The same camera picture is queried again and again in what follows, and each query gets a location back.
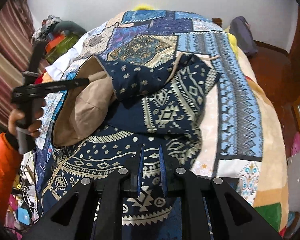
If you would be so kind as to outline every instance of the red cloth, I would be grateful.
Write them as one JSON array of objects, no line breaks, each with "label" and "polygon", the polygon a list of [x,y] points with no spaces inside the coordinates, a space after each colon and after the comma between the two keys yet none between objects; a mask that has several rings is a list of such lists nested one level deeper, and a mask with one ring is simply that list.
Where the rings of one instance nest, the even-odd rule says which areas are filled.
[{"label": "red cloth", "polygon": [[42,72],[42,75],[40,76],[40,77],[38,77],[36,80],[35,80],[35,84],[41,84],[42,83],[42,78],[43,78],[43,74],[44,73],[46,73],[47,71],[46,70],[44,70],[43,72]]},{"label": "red cloth", "polygon": [[279,234],[280,234],[280,236],[283,238],[283,236],[284,236],[284,234],[285,234],[285,232],[286,232],[286,229],[287,229],[287,226],[285,226],[280,232],[279,232]]},{"label": "red cloth", "polygon": [[251,78],[249,78],[248,76],[245,76],[246,77],[246,79],[248,79],[248,80],[250,80],[250,81],[253,81]]}]

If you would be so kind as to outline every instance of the diamond pattern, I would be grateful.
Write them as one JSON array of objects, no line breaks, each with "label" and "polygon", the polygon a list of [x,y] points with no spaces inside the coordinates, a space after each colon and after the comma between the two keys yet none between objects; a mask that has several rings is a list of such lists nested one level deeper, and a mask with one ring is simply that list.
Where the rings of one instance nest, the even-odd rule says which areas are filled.
[{"label": "diamond pattern", "polygon": [[245,99],[245,100],[251,100],[251,98],[248,97],[248,96],[242,96],[242,98]]},{"label": "diamond pattern", "polygon": [[250,141],[246,142],[246,144],[247,144],[247,145],[249,145],[249,146],[250,146],[250,148],[252,148],[252,147],[256,146],[256,144],[254,143],[254,141],[253,141],[253,140],[250,140]]},{"label": "diamond pattern", "polygon": [[149,155],[149,157],[156,159],[156,158],[159,157],[159,154],[157,154],[157,153],[152,153],[151,155]]},{"label": "diamond pattern", "polygon": [[83,161],[75,161],[74,162],[75,163],[75,165],[78,165],[78,166],[82,166],[82,165],[84,165],[84,163],[83,163]]},{"label": "diamond pattern", "polygon": [[254,112],[250,107],[244,109],[244,111],[247,112],[248,114],[252,114]]},{"label": "diamond pattern", "polygon": [[177,150],[180,150],[183,146],[184,146],[183,143],[180,143],[180,142],[173,142],[173,143],[171,143],[171,144],[168,146],[167,150],[168,150],[168,151],[171,151],[171,150],[177,151]]},{"label": "diamond pattern", "polygon": [[246,133],[245,135],[250,138],[255,138],[257,136],[253,131],[250,131],[250,132]]},{"label": "diamond pattern", "polygon": [[104,162],[104,163],[97,164],[97,166],[103,170],[103,169],[109,167],[110,165],[108,163]]},{"label": "diamond pattern", "polygon": [[252,151],[252,150],[246,151],[245,154],[246,154],[247,156],[254,156],[254,155],[256,155],[256,153],[255,153],[254,151]]},{"label": "diamond pattern", "polygon": [[249,130],[253,130],[253,129],[257,128],[257,126],[254,125],[253,123],[249,123],[245,127],[248,128]]},{"label": "diamond pattern", "polygon": [[243,102],[246,106],[252,106],[252,104],[249,101]]},{"label": "diamond pattern", "polygon": [[163,106],[165,101],[167,100],[167,92],[164,91],[163,89],[160,90],[160,93],[155,93],[154,94],[154,100],[160,105]]},{"label": "diamond pattern", "polygon": [[193,86],[189,86],[189,93],[193,96],[197,96],[198,95],[198,89],[193,87]]},{"label": "diamond pattern", "polygon": [[255,117],[248,115],[247,117],[245,117],[245,120],[247,120],[248,122],[252,122],[255,120]]}]

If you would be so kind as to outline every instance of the patterned comforter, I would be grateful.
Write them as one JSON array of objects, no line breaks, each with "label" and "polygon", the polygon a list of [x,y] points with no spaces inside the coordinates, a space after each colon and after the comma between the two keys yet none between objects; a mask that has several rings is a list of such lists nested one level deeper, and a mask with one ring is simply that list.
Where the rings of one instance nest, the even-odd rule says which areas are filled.
[{"label": "patterned comforter", "polygon": [[[213,158],[205,175],[240,177],[243,185],[238,191],[253,205],[263,156],[260,110],[238,65],[228,34],[210,20],[194,13],[165,10],[121,13],[84,41],[81,54],[66,69],[63,79],[74,78],[79,67],[92,55],[99,55],[105,61],[122,61],[156,68],[180,53],[192,53],[199,57],[220,56],[205,61],[221,73],[217,84],[218,139],[214,152],[210,152],[209,156]],[[184,86],[190,78],[189,73],[185,72],[179,78],[179,81],[184,82],[174,85]],[[192,107],[187,102],[189,98],[196,103],[199,100],[202,106],[198,104],[193,109],[203,112],[206,94],[200,92],[200,86],[188,83],[181,90],[184,94],[180,94],[179,98],[176,98],[176,90],[167,87],[160,93],[140,99],[143,123],[138,125],[143,126],[146,133],[134,133],[133,128],[122,127],[115,122],[107,123],[106,119],[90,137],[63,149],[52,146],[51,132],[66,92],[49,94],[42,118],[42,134],[37,141],[39,147],[34,149],[37,190],[42,210],[47,211],[82,177],[100,179],[122,167],[120,158],[133,155],[133,143],[142,142],[147,145],[144,185],[138,199],[127,199],[124,202],[123,239],[140,237],[140,234],[146,239],[181,239],[180,202],[178,199],[164,199],[159,189],[158,144],[166,144],[170,154],[177,157],[186,168],[194,163],[196,173],[199,166],[207,166],[195,162],[201,150],[200,130],[197,129],[199,118],[194,118],[194,124],[190,124],[198,135],[197,141],[168,134],[158,137],[156,134],[159,126],[170,125],[171,129],[175,129],[179,125],[185,116],[183,112],[186,113],[184,108]]]}]

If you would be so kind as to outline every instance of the cable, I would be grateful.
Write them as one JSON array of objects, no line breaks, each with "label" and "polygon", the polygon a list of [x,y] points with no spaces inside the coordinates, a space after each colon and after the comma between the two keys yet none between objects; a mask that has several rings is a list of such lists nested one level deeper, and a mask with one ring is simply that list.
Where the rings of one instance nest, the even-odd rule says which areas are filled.
[{"label": "cable", "polygon": [[33,162],[34,162],[34,190],[35,190],[35,199],[37,200],[37,203],[38,203],[39,199],[38,199],[37,185],[36,185],[36,179],[35,179],[35,168],[37,166],[37,156],[34,159],[33,154],[32,154],[32,159],[33,159]]},{"label": "cable", "polygon": [[10,231],[10,232],[16,237],[16,239],[18,239],[17,231],[16,231],[15,229],[9,228],[9,227],[4,227],[4,228],[5,228],[6,231]]},{"label": "cable", "polygon": [[19,183],[16,181],[16,178],[14,178],[14,182],[17,184],[17,189],[18,189]]},{"label": "cable", "polygon": [[29,158],[28,158],[28,160],[27,160],[26,165],[21,165],[21,166],[24,166],[24,168],[23,168],[23,170],[21,171],[21,173],[24,172],[24,171],[26,170],[26,168],[27,168],[27,166],[28,166],[28,163],[29,163],[29,160],[30,160],[30,155],[29,155]]},{"label": "cable", "polygon": [[40,218],[37,218],[36,220],[32,221],[25,229],[22,230],[22,233],[24,233],[29,227],[34,225]]},{"label": "cable", "polygon": [[32,209],[35,210],[34,206],[32,207],[29,203],[31,203],[30,199],[29,199],[29,195],[27,190],[29,190],[26,186],[22,185],[23,183],[20,181],[21,183],[21,191],[22,191],[22,197],[23,197],[23,201],[27,204],[27,206],[30,208],[30,211],[32,213],[32,215],[34,215]]},{"label": "cable", "polygon": [[19,230],[18,228],[10,228],[10,227],[4,227],[4,228],[14,230],[15,232],[18,232],[18,233],[22,233],[22,231]]}]

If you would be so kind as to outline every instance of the black metal bracket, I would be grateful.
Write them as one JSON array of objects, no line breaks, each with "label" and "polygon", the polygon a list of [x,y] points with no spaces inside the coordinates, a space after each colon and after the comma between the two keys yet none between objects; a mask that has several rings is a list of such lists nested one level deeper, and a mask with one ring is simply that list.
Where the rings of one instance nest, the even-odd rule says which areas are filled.
[{"label": "black metal bracket", "polygon": [[30,84],[16,87],[12,91],[11,102],[22,104],[35,98],[44,98],[49,93],[57,93],[76,87],[89,85],[88,78],[76,78],[72,80],[61,80],[42,84]]},{"label": "black metal bracket", "polygon": [[[203,178],[180,167],[178,160],[161,146],[159,155],[161,164],[166,167],[161,174],[165,196],[181,197],[183,239],[210,239],[208,214],[215,240],[243,240],[247,235],[251,240],[281,239],[278,232],[229,185],[237,185],[237,178]],[[32,226],[23,239],[90,239],[97,202],[102,197],[94,239],[121,240],[122,200],[138,196],[143,159],[143,146],[139,145],[136,155],[107,178],[94,181],[83,178]]]}]

